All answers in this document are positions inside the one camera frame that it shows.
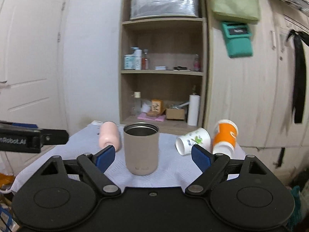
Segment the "pink bottle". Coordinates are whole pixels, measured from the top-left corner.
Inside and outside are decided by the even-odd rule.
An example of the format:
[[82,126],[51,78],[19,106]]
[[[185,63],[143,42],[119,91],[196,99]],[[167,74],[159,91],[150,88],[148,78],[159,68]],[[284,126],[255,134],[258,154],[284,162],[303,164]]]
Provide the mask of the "pink bottle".
[[102,149],[112,145],[117,152],[120,147],[120,138],[118,127],[114,122],[105,122],[101,125],[98,144]]

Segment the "white tablecloth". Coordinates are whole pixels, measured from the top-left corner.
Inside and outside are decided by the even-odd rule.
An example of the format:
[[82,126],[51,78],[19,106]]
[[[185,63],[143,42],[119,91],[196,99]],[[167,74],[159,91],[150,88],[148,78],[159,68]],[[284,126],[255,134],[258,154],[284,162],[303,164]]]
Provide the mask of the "white tablecloth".
[[[86,128],[72,135],[66,145],[57,145],[41,156],[31,165],[22,170],[16,177],[12,190],[17,192],[22,185],[53,155],[60,155],[63,160],[76,159],[79,155],[90,152],[96,154],[101,150],[98,145],[98,132],[100,126],[89,124]],[[123,127],[119,127],[121,140],[123,140]],[[159,138],[159,165],[155,172],[146,176],[131,174],[126,168],[124,149],[121,148],[115,161],[105,171],[123,191],[125,187],[177,187],[184,190],[192,183],[201,171],[191,159],[191,155],[181,156],[175,147],[176,135],[160,133]],[[237,145],[232,155],[233,159],[243,160],[245,152]]]

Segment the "green cloth bag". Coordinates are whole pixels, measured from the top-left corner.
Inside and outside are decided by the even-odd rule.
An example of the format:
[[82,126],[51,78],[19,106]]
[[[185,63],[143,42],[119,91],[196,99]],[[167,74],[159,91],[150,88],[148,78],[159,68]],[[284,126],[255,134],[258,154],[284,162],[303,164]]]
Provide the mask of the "green cloth bag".
[[211,9],[219,21],[257,23],[260,19],[259,0],[211,0]]

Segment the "black ribbon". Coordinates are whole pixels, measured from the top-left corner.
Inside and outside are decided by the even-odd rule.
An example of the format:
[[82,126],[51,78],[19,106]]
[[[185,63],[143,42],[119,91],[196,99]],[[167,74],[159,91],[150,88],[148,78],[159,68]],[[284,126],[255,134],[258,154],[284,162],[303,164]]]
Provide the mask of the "black ribbon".
[[294,36],[295,47],[295,78],[293,90],[292,114],[295,110],[294,123],[302,123],[306,98],[306,59],[302,41],[309,46],[309,35],[305,32],[290,30],[288,39]]

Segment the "paper towel roll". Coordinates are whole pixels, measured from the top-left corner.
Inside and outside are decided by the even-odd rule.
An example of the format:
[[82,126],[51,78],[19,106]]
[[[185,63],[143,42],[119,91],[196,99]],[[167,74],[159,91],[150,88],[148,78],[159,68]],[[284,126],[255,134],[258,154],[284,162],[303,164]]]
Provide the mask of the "paper towel roll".
[[200,109],[200,96],[190,95],[188,111],[188,125],[197,126],[198,112]]

